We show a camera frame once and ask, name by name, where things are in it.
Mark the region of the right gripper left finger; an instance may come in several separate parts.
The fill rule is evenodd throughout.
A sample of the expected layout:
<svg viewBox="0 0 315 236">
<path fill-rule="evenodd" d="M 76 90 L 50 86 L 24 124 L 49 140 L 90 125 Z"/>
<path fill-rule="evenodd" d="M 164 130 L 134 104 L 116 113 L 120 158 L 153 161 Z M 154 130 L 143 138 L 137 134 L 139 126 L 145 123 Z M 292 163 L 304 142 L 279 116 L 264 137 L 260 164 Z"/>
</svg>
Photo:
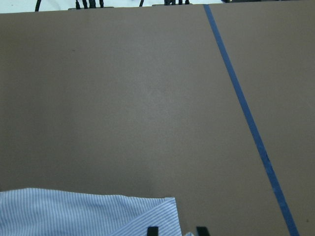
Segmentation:
<svg viewBox="0 0 315 236">
<path fill-rule="evenodd" d="M 148 227 L 147 236 L 158 236 L 158 227 L 157 226 Z"/>
</svg>

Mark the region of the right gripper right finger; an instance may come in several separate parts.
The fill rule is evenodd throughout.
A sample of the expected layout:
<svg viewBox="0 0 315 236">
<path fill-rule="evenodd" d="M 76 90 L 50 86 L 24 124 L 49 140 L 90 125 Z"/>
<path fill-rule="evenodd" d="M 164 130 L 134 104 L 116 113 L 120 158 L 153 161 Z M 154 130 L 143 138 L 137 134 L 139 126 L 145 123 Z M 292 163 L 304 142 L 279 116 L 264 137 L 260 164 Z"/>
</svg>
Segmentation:
<svg viewBox="0 0 315 236">
<path fill-rule="evenodd" d="M 196 231 L 198 236 L 210 236 L 210 233 L 205 226 L 197 226 Z"/>
</svg>

